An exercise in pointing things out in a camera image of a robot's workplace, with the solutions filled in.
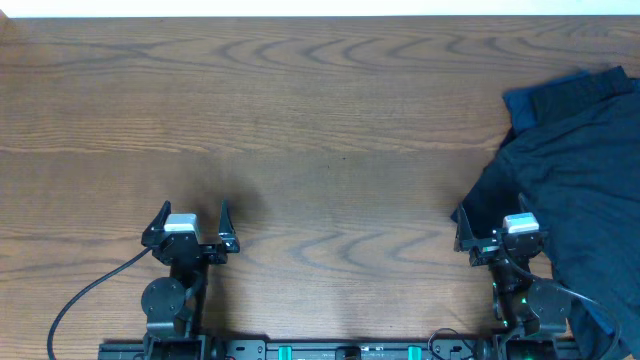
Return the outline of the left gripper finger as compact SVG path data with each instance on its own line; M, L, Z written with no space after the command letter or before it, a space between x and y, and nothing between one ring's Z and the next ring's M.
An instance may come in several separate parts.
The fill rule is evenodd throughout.
M221 203L218 236L227 253L239 253L240 243L231 221L229 206L226 200Z
M171 202L166 200L157 215L150 222L141 236L141 244L147 248L155 248L163 241L164 225L171 214Z

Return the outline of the dark teal t-shirt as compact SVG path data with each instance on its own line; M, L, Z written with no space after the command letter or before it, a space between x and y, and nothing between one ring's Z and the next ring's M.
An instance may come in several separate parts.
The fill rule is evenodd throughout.
M612 358L639 354L639 96L529 129L498 151L462 205L487 237L524 195L549 237L553 277L621 326Z

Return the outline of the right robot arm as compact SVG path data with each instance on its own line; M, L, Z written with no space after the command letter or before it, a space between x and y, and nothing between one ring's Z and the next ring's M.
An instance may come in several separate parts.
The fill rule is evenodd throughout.
M507 215L487 237L476 236L463 205L456 209L454 250L469 254L472 267L486 266L493 285L493 312L504 328L476 345L479 359L558 359L557 338L567 330L569 296L554 282L531 273L529 262L543 250L547 232L533 213Z

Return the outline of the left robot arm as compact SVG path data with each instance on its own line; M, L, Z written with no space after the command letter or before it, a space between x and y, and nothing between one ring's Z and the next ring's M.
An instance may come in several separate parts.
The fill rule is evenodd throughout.
M153 280L143 291L141 308L146 315L143 360L221 360L226 345L201 326L211 265L223 265L240 251L229 215L221 204L219 241L200 242L194 213L174 213L166 201L143 231L141 244L170 268L170 274Z

